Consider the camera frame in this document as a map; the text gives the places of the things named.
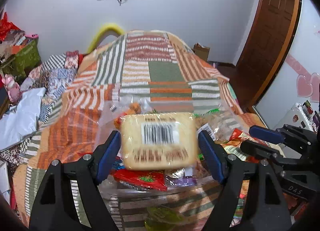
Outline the red biscuit snack bag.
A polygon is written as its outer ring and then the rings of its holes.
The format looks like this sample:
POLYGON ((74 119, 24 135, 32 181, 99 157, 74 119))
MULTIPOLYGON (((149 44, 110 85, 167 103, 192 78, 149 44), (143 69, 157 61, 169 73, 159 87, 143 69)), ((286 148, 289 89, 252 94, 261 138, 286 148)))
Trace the red biscuit snack bag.
POLYGON ((267 146, 267 144, 264 141, 251 137, 248 133, 243 132, 238 128, 235 128, 233 130, 229 138, 229 141, 225 144, 222 144, 222 146, 228 154, 234 154, 242 161, 257 163, 257 159, 255 159, 251 155, 242 152, 240 149, 241 143, 247 140, 259 143, 260 145, 267 146))

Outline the clear bag twisted crisps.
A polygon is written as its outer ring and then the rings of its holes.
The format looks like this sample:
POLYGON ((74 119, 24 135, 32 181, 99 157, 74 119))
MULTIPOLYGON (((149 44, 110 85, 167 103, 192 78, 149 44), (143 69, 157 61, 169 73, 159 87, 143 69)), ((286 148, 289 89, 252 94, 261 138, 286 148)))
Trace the clear bag twisted crisps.
POLYGON ((237 118, 226 111, 197 115, 195 122, 198 132, 206 130, 218 144, 227 143, 235 129, 243 130, 237 118))

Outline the yellow curved headboard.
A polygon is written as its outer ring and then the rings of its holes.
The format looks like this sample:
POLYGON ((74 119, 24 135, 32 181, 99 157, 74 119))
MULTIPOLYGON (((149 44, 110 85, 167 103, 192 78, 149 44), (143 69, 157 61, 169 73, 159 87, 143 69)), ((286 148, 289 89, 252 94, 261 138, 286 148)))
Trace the yellow curved headboard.
POLYGON ((120 36, 125 34, 125 31, 115 23, 106 23, 104 24, 98 32, 93 37, 93 40, 89 44, 89 47, 86 51, 87 54, 93 52, 97 47, 99 47, 100 43, 109 35, 120 36))

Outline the checkered patterned pillow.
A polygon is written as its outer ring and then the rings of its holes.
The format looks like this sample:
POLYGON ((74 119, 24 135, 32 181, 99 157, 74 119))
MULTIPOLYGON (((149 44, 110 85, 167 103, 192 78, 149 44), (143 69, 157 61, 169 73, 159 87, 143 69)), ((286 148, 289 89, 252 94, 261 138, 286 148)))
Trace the checkered patterned pillow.
POLYGON ((21 84, 21 91, 33 88, 45 88, 41 101, 40 125, 45 124, 61 100, 62 94, 75 79, 79 66, 79 52, 65 52, 60 55, 51 55, 50 58, 34 68, 21 84))

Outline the clear plastic storage bin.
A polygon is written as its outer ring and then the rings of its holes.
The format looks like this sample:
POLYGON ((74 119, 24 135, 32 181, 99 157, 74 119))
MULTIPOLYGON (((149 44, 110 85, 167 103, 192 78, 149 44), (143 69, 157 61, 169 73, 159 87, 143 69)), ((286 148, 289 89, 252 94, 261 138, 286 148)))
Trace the clear plastic storage bin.
POLYGON ((200 164, 199 132, 205 130, 219 144, 228 142, 240 117, 222 100, 152 101, 125 96, 106 101, 95 143, 116 133, 113 151, 104 158, 109 171, 98 189, 104 198, 173 193, 205 181, 200 164))

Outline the pink heart wall sticker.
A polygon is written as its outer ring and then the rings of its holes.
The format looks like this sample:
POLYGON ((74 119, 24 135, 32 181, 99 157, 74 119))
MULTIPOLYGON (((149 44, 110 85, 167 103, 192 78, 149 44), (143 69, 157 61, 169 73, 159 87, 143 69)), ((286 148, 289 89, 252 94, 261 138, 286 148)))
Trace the pink heart wall sticker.
POLYGON ((310 98, 311 102, 319 103, 319 73, 311 74, 290 54, 285 62, 298 74, 296 79, 298 96, 310 98))

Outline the green jelly cup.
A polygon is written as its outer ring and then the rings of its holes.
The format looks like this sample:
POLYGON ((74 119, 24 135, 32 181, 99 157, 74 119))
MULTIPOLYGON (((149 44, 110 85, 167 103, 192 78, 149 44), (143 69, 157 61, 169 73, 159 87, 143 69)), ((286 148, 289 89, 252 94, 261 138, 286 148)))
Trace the green jelly cup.
POLYGON ((185 217, 180 212, 165 206, 148 207, 147 212, 144 221, 146 230, 168 231, 185 224, 185 217))

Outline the white cloth on bed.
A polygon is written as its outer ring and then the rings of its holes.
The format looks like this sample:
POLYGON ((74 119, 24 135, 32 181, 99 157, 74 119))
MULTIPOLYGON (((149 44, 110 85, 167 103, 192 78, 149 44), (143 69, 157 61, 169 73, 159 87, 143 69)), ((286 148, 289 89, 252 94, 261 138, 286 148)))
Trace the white cloth on bed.
POLYGON ((46 88, 34 88, 24 92, 15 110, 3 115, 1 118, 1 151, 19 144, 25 137, 36 132, 45 92, 46 88))

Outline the green storage box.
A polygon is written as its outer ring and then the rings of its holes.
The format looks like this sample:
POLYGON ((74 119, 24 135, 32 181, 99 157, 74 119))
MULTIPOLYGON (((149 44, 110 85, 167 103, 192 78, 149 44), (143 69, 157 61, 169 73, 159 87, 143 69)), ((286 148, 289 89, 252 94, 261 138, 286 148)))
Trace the green storage box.
POLYGON ((1 75, 10 74, 16 81, 25 79, 29 72, 42 63, 37 43, 38 40, 32 40, 23 47, 15 46, 17 53, 1 63, 1 75))

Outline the brown cardboard box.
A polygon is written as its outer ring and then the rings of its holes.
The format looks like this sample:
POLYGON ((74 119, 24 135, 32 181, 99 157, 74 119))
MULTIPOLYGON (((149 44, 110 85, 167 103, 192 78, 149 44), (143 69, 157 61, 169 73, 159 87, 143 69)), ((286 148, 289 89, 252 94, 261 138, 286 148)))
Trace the brown cardboard box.
POLYGON ((209 52, 210 52, 210 47, 205 47, 199 43, 196 43, 193 46, 193 52, 195 55, 197 55, 200 59, 204 60, 204 61, 208 61, 208 57, 209 57, 209 52))

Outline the patchwork quilt bedspread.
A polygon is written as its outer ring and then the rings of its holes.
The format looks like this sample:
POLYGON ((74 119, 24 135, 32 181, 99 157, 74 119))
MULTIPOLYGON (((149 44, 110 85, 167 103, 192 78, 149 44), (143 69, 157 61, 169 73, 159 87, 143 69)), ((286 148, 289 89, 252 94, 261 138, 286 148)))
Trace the patchwork quilt bedspread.
POLYGON ((71 162, 95 147, 99 106, 125 96, 152 101, 222 100, 248 128, 263 123, 244 113, 236 95, 213 65, 203 61, 174 34, 132 31, 82 58, 75 79, 39 130, 20 145, 13 175, 17 210, 29 224, 40 182, 53 159, 71 162))

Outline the white appliance with stickers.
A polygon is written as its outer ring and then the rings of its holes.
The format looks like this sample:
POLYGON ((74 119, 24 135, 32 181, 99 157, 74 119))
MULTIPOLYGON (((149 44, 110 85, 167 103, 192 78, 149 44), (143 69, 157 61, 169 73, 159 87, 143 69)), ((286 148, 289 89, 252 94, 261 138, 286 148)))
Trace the white appliance with stickers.
POLYGON ((273 127, 273 130, 281 128, 285 124, 317 132, 319 128, 319 113, 312 109, 308 101, 303 104, 295 103, 273 127))

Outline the red foil chips bag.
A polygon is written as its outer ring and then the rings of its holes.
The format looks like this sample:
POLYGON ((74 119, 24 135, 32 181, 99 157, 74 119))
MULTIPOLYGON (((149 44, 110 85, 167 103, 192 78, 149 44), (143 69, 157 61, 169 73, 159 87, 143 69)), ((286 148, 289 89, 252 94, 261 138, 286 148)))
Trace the red foil chips bag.
POLYGON ((121 183, 134 185, 144 189, 167 191, 163 171, 131 171, 119 169, 113 172, 113 177, 121 183))

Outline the pink plush toy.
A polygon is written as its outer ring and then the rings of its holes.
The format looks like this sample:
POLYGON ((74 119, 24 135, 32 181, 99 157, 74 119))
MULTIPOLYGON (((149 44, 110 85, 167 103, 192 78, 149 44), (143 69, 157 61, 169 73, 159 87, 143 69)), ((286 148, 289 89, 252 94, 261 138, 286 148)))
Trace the pink plush toy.
POLYGON ((9 100, 12 104, 17 104, 22 97, 19 84, 15 81, 14 77, 10 74, 5 74, 2 79, 4 87, 8 93, 9 100))

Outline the red plastic bag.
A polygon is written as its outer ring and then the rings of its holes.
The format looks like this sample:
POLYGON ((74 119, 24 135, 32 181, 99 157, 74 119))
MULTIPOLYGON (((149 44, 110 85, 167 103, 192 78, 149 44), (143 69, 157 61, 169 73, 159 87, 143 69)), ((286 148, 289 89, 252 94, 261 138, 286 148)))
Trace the red plastic bag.
POLYGON ((3 15, 3 18, 1 19, 1 26, 0 26, 0 39, 1 41, 4 41, 5 38, 7 37, 7 34, 11 30, 19 30, 16 25, 14 25, 12 22, 8 21, 8 16, 7 13, 5 12, 3 15))

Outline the wooden door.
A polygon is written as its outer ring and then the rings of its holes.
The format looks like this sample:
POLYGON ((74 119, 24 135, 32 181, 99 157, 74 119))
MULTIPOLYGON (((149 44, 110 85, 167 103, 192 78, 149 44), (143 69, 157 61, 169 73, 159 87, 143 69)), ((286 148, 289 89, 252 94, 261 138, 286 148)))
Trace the wooden door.
POLYGON ((255 105, 271 83, 289 48, 298 6, 299 0, 259 0, 231 80, 242 108, 255 105))

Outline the orange fried snack bag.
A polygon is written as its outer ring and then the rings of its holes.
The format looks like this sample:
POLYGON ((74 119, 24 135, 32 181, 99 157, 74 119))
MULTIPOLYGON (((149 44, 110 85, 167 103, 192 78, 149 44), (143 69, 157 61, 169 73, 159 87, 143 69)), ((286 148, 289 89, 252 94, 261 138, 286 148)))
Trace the orange fried snack bag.
POLYGON ((114 119, 113 124, 115 128, 120 129, 121 120, 124 116, 140 114, 141 111, 142 109, 138 102, 131 103, 126 111, 122 112, 116 119, 114 119))

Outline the square biscuit pack with barcode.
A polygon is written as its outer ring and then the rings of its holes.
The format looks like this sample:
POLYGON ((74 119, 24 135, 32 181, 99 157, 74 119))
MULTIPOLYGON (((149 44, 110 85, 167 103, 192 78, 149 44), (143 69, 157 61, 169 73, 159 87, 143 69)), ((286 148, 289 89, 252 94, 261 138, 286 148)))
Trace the square biscuit pack with barcode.
POLYGON ((192 113, 126 115, 121 120, 121 158, 132 171, 179 169, 197 161, 192 113))

